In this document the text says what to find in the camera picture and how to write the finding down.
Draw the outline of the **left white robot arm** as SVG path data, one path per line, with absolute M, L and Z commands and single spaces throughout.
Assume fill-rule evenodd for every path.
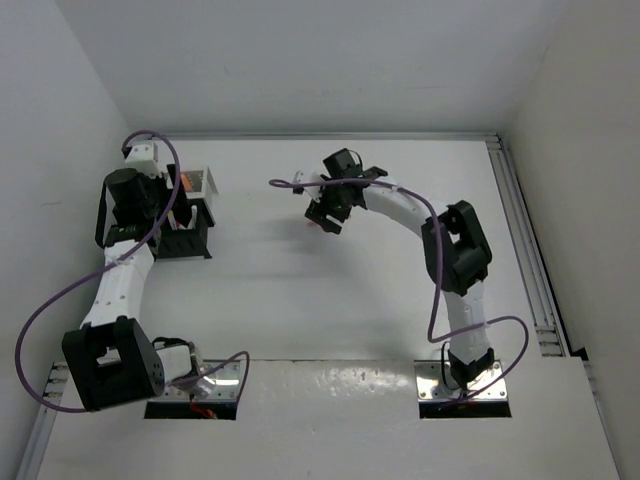
M 174 165 L 142 161 L 105 177 L 95 237 L 106 270 L 88 314 L 62 339 L 84 410 L 159 397 L 197 373 L 195 345 L 175 337 L 149 338 L 140 314 L 157 261 L 209 258 L 216 193 L 203 168 L 179 173 Z

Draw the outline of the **white pen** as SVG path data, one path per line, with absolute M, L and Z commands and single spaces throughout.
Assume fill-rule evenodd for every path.
M 187 224 L 183 226 L 185 230 L 192 230 L 195 228 L 198 217 L 198 207 L 196 205 L 190 206 L 190 219 Z

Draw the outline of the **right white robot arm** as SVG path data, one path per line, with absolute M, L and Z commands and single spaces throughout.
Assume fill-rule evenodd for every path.
M 451 330 L 450 375 L 460 388 L 494 361 L 483 311 L 483 282 L 492 252 L 473 206 L 424 201 L 411 194 L 380 167 L 364 168 L 343 148 L 323 160 L 327 173 L 294 176 L 294 192 L 311 201 L 305 217 L 323 231 L 339 234 L 355 207 L 381 214 L 422 242 L 426 269 L 445 298 Z

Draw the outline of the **red capped white marker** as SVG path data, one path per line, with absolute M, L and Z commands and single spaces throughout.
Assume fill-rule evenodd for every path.
M 169 221 L 169 224 L 170 224 L 170 226 L 171 226 L 171 229 L 172 229 L 172 230 L 177 230 L 177 229 L 178 229 L 178 226 L 177 226 L 177 222 L 176 222 L 176 220 L 175 220 L 175 217 L 174 217 L 173 211 L 169 211 L 167 219 L 168 219 L 168 221 Z

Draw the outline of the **orange capped white marker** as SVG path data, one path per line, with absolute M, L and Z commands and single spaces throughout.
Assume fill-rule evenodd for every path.
M 182 174 L 181 175 L 181 180 L 182 180 L 182 184 L 185 188 L 186 191 L 193 191 L 194 187 L 193 187 L 193 183 L 190 180 L 190 177 L 186 174 Z

